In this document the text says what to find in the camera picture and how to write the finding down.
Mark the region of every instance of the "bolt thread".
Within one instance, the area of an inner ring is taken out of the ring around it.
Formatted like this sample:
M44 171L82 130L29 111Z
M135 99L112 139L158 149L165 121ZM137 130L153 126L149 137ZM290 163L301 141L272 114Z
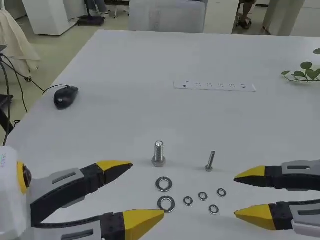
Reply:
M209 158L208 165L206 166L208 169L212 168L212 164L214 163L215 155L216 155L216 151L212 151L210 158Z
M154 145L154 158L158 163L164 160L164 143L162 141L156 141Z

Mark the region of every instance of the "power strip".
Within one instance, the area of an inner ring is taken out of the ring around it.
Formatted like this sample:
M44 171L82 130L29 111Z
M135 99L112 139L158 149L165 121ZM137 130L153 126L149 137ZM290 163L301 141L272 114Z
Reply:
M247 83L174 81L173 86L175 89L256 92L255 86Z

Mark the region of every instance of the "washer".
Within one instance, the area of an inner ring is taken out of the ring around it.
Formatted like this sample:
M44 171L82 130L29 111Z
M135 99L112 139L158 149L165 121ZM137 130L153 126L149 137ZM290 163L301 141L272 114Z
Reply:
M162 202L163 202L164 200L169 200L169 201L170 201L171 207L170 207L169 209L164 209L164 208L162 207ZM170 196L162 196L162 197L160 197L159 200L158 200L158 208L159 208L160 210L163 210L165 214L171 213L171 212L175 209L175 207L176 207L176 202L175 202L175 200L174 200L172 197L170 197Z
M199 192L198 197L201 201L205 201L208 199L208 194L206 194L204 191Z
M216 194L218 194L219 197L224 198L227 195L227 192L223 188L219 188L216 191Z
M167 187L167 188L162 188L162 187L160 186L160 182L162 182L162 181L166 181L166 182L168 183L168 187ZM156 187L156 189L158 189L160 192L163 192L163 193L170 191L170 189L172 188L172 185L173 185L173 184L172 184L171 179L168 178L168 177L166 177L166 176L161 176L161 177L159 177L159 178L157 179L157 181L155 182L155 187Z
M183 203L184 203L184 205L186 205L186 206L191 206L191 205L194 203L194 200L192 199L192 197L186 196L186 197L183 199Z
M217 205L210 205L209 206L209 213L216 215L219 212L219 208L217 207Z

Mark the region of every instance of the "black cable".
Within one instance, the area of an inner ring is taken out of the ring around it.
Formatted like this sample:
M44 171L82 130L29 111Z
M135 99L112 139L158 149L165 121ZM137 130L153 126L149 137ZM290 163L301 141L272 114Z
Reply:
M4 77L5 77L5 83L6 83L6 94L7 97L9 98L9 103L8 103L8 122L7 122L7 127L5 131L5 137L3 140L3 145L5 146L7 143L8 135L9 135L9 125L10 125L10 113L11 113L11 101L10 101L10 88L9 88L9 80L8 80L8 75L5 66L3 65L2 61L0 61L0 66L3 69L4 72Z
M54 85L54 86L48 87L48 88L42 93L42 95L45 94L46 91L48 91L48 90L50 90L50 89L53 89L53 88L55 88L55 87L59 87L59 86L71 87L71 86L65 85L65 84Z
M14 120L13 122L14 122L14 127L16 127L21 122L21 120Z
M26 112L28 112L28 109L27 109L27 106L26 106L26 102L25 102L25 94L24 94L24 90L22 89L21 82L20 82L20 80L19 80L19 77L18 77L17 71L16 71L16 69L15 69L15 66L13 65L13 63L10 61L10 59L9 59L6 55L4 55L4 54L0 54L0 56L5 57L5 58L9 61L9 63L11 64L11 66L12 66L13 71L14 71L15 76L16 76L16 79L17 79L17 81L18 81L18 84L19 84L20 90L21 90L22 102L23 102L24 109L25 109L25 111L26 111Z
M14 69L8 64L6 63L5 61L3 62L5 65L7 65L12 71L14 71ZM20 72L16 71L16 73L20 76L20 77L23 77L26 81L29 81L30 80L30 77L26 77L26 76L23 76Z
M12 71L15 71L8 63L3 62L5 65L7 65ZM38 84L36 84L34 81L32 81L31 77L27 77L27 76L23 76L20 72L15 71L20 77L23 77L27 82L31 82L33 83L38 89L40 89L42 92L44 92L45 90L43 90Z
M29 82L33 83L38 89L40 89L42 92L45 92L41 87L38 86L34 81L32 81L30 78L28 79Z
M4 56L4 57L11 63L11 65L12 65L12 62L8 59L8 57L5 56L5 55L3 55L3 56ZM59 86L70 87L69 85L58 84L58 85L51 86L51 87L47 88L46 90L44 90L42 87L40 87L40 86L39 86L38 84L36 84L34 81L32 81L30 77L23 76L23 75L22 75L21 73L19 73L14 67L12 68L9 64L7 64L7 63L4 62L4 61L3 61L3 63L4 63L5 65L7 65L11 70L13 70L13 71L15 72L15 74L18 74L19 76L23 77L26 81L33 83L38 89L40 89L40 90L43 92L42 95L43 95L46 91L48 91L49 89L52 89L52 88L55 88L55 87L59 87Z

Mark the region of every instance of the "person's leg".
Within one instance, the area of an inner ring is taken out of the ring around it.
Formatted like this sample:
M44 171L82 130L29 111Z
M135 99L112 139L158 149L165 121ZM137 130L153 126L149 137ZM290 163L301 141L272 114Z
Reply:
M256 0L240 0L240 2L243 3L243 14L239 21L239 25L243 29L248 30L250 28L250 25L247 23L247 17L253 5L256 3Z
M242 15L242 18L241 18L241 22L244 22L246 21L247 17L248 17L248 14L250 13L252 7L253 7L254 3L253 2L245 2L243 4L243 15Z

